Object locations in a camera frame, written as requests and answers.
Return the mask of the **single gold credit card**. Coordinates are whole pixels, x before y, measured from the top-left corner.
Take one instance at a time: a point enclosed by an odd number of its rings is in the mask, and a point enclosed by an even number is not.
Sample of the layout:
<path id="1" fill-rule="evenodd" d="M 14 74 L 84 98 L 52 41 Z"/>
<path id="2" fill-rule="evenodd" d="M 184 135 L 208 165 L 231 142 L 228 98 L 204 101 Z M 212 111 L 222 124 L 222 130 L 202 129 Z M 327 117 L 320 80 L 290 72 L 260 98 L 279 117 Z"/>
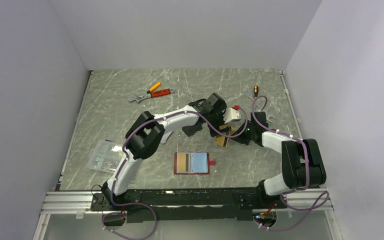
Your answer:
<path id="1" fill-rule="evenodd" d="M 176 155 L 176 172 L 189 173 L 191 170 L 191 154 L 178 152 Z"/>

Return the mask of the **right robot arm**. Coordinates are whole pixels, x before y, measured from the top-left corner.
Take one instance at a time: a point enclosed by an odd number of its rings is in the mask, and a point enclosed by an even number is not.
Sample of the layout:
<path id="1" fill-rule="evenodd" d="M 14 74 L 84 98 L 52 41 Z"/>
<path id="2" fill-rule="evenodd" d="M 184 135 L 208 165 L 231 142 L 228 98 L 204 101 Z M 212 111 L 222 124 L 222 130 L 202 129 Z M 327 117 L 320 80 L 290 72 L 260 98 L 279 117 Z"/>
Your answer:
<path id="1" fill-rule="evenodd" d="M 240 144 L 254 142 L 281 156 L 281 172 L 258 183 L 255 200 L 260 207 L 269 207 L 277 195 L 326 182 L 326 170 L 317 141 L 290 137 L 269 129 L 264 111 L 251 113 L 250 119 L 233 134 L 236 135 L 233 140 Z"/>

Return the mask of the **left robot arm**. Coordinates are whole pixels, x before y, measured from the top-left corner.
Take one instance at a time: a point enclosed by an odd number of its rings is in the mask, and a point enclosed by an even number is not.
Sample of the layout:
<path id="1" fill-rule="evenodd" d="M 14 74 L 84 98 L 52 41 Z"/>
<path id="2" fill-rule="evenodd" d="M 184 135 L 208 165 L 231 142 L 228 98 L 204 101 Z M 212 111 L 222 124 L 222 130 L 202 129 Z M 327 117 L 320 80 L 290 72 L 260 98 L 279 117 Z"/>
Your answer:
<path id="1" fill-rule="evenodd" d="M 102 185 L 104 204 L 111 210 L 123 205 L 123 195 L 140 164 L 151 157 L 171 133 L 182 130 L 190 137 L 207 124 L 210 135 L 215 137 L 222 133 L 220 127 L 230 122 L 228 115 L 231 111 L 233 109 L 217 93 L 163 114 L 144 111 L 125 135 L 121 149 L 124 155 L 115 173 Z"/>

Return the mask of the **red leather card holder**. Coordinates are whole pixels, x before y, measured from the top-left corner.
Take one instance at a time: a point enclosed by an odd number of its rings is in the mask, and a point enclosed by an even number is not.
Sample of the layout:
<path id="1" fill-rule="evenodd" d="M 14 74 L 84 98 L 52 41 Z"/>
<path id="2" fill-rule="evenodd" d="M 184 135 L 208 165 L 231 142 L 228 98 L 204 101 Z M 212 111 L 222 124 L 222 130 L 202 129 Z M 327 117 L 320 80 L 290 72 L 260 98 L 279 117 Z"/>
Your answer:
<path id="1" fill-rule="evenodd" d="M 216 161 L 214 158 L 210 158 L 208 152 L 185 152 L 190 153 L 190 172 L 177 173 L 177 154 L 174 153 L 174 168 L 173 173 L 175 175 L 208 175 L 210 173 L 210 167 L 213 166 Z"/>

